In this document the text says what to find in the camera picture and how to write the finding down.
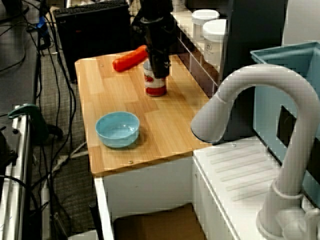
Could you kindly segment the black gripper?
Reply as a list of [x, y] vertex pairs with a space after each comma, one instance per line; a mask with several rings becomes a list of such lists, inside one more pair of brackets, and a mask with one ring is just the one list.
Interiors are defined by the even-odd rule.
[[176, 21], [159, 19], [144, 21], [145, 39], [149, 62], [156, 78], [165, 78], [170, 73], [169, 48], [176, 42]]

